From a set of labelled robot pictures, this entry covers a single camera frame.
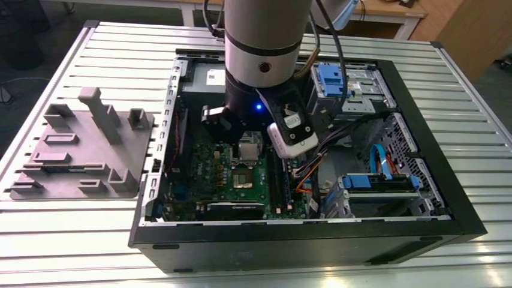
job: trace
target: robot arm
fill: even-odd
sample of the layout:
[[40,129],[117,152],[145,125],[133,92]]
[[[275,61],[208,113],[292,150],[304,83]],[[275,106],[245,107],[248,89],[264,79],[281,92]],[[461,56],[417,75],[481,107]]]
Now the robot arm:
[[203,124],[216,140],[235,144],[244,131],[261,131],[281,158],[317,145],[293,83],[311,4],[312,0],[225,0],[225,107],[203,108]]

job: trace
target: aluminum slotted table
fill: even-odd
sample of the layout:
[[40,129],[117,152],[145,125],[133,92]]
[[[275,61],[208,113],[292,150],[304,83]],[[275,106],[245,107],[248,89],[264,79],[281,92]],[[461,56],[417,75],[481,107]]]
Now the aluminum slotted table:
[[[400,265],[164,274],[128,248],[136,199],[12,201],[0,194],[0,286],[107,282],[123,287],[501,287],[512,286],[512,141],[441,46],[343,38],[345,57],[392,60],[441,145],[488,234]],[[321,55],[335,56],[321,38]],[[315,40],[307,35],[301,53]],[[83,86],[116,111],[159,113],[176,49],[223,50],[203,28],[87,23],[0,161],[0,191],[16,180],[44,130],[51,103],[83,109]],[[156,114],[155,123],[161,117]]]

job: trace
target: wooden cabinet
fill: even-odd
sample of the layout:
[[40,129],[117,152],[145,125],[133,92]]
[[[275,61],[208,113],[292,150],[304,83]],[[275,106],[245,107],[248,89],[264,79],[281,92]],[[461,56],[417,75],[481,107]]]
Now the wooden cabinet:
[[427,10],[411,40],[439,41],[469,80],[512,43],[511,0],[420,0]]

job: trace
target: screw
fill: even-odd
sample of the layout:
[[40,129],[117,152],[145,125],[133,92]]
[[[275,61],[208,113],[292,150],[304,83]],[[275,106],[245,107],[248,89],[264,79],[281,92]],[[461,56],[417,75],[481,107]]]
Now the screw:
[[271,71],[271,64],[268,62],[261,62],[259,65],[259,70],[263,72],[263,73],[267,73],[268,71]]

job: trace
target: white sticker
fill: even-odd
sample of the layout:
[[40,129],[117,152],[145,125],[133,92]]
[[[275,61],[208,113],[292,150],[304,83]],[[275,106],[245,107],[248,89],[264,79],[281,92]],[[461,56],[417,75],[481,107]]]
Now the white sticker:
[[208,70],[207,85],[216,85],[216,86],[225,85],[225,70],[224,69]]
[[361,90],[361,86],[357,83],[349,83],[349,89],[357,89]]
[[319,211],[319,203],[313,200],[313,198],[309,199],[309,207],[315,210],[315,212]]
[[285,123],[287,123],[287,126],[288,128],[295,128],[296,126],[299,126],[301,124],[301,117],[299,116],[299,114],[293,114],[293,115],[289,115],[285,117]]

